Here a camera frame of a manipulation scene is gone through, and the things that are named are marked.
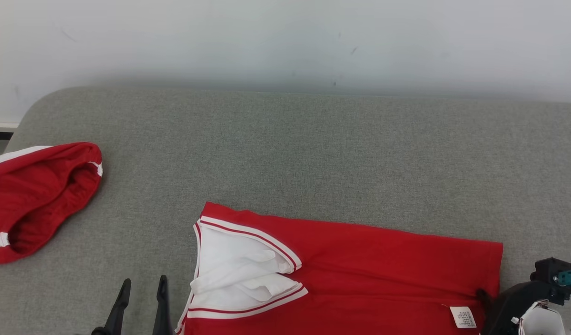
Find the gray cushion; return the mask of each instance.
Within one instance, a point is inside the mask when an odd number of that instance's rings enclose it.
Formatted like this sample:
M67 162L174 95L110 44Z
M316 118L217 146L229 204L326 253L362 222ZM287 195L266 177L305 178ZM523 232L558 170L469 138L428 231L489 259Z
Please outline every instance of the gray cushion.
M502 288L571 262L571 104L75 88L37 102L7 151L75 141L100 146L100 189L0 266L0 334L90 334L124 278L124 329L150 334L162 274L177 322L207 200L501 241Z

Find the white wall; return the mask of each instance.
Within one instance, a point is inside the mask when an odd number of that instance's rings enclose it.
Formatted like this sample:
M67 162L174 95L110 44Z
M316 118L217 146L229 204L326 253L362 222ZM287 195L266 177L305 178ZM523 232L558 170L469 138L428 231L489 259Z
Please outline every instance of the white wall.
M571 102L571 0L0 0L0 122L113 78Z

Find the black bracket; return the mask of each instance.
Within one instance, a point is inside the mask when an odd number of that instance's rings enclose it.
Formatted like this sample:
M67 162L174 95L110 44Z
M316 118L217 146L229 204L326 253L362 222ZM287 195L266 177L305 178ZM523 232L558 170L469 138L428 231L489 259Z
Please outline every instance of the black bracket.
M128 306L128 298L131 294L131 280L126 279L120 288L118 297L112 307L104 327L97 327L92 335L120 335L122 331L122 319L124 309ZM170 320L170 307L168 297L168 278L161 276L158 285L158 312L155 316L153 335L175 335Z

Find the robotic arm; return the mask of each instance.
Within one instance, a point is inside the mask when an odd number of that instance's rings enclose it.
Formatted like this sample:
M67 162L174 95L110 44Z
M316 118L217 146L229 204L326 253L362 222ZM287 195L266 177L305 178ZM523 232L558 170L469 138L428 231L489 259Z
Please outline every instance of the robotic arm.
M503 291L492 301L483 290L478 297L486 310L481 335L571 335L548 303L564 305L571 297L571 263L556 258L536 262L530 281Z

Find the red fabric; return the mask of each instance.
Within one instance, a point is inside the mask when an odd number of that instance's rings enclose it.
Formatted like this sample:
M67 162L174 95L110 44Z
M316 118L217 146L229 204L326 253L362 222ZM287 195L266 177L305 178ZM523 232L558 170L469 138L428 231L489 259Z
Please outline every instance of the red fabric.
M101 151L79 142L44 148L0 163L0 263L36 252L98 189Z
M391 229L236 212L207 203L202 216L260 229L302 267L288 276L309 294L231 320L184 318L179 335L477 335L476 291L498 294L503 246ZM458 329L449 307L470 307L478 328Z

